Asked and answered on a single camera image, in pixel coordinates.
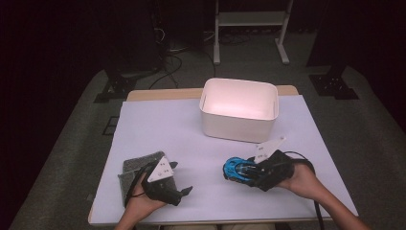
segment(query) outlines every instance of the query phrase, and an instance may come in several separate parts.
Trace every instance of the blue toy car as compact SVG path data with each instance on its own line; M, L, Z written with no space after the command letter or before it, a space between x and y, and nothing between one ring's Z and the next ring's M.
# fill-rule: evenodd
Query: blue toy car
M224 178L242 184L251 184L265 172L254 161L232 157L223 166Z

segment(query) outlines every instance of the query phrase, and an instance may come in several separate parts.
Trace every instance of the white paper sheet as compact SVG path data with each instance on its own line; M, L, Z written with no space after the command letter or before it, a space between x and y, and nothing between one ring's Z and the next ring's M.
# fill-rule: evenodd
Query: white paper sheet
M256 144L205 136L199 100L124 103L89 222L117 223L124 212L118 174L126 159L162 150L179 164L174 178L179 190L193 186L175 207L167 205L144 223L315 218L313 201L274 188L258 188L225 180L222 166L233 156L255 155ZM270 139L286 137L280 150L297 151L314 165L317 176L357 215L350 195L302 96L280 97L280 115ZM328 214L322 210L324 217Z

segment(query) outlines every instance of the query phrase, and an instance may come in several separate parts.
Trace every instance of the white plastic bin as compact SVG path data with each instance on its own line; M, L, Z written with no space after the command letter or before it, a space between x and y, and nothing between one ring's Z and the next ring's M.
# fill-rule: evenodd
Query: white plastic bin
M262 143L279 114L278 89L265 82L210 79L199 106L206 135Z

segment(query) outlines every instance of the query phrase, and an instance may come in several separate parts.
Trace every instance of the gray carpet floor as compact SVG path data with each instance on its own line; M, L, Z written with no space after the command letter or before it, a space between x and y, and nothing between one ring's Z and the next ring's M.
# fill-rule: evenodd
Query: gray carpet floor
M284 46L289 65L280 60L275 36L251 35L245 43L221 45L221 64L215 71L209 59L213 45L205 47L206 53L191 50L178 54L182 66L173 78L179 88L203 87L214 76L296 86L304 95L360 218L373 229L405 229L404 132L375 97L367 80L350 67L343 79L359 100L318 96L308 75L324 74L328 66L305 67L315 34L287 34ZM167 58L167 62L169 71L179 64L176 58ZM141 79L135 88L148 89L163 75L162 71ZM11 229L113 228L94 227L87 222L112 142L111 135L102 133L110 117L120 115L123 102L94 103L106 82L107 76L100 71L83 92ZM174 87L170 78L163 78L152 88ZM319 229L315 221L294 222L290 226L294 230ZM328 221L326 229L336 227Z

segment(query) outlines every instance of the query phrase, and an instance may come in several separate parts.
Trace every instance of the white label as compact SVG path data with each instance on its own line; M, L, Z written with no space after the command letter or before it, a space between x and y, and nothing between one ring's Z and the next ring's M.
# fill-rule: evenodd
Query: white label
M285 137L281 137L276 140L270 140L258 144L254 162L258 164L268 159L285 140L286 140Z
M170 167L170 163L167 157L163 156L158 165L156 165L155 169L152 171L152 174L149 176L147 181L150 183L171 176L173 176L173 170Z

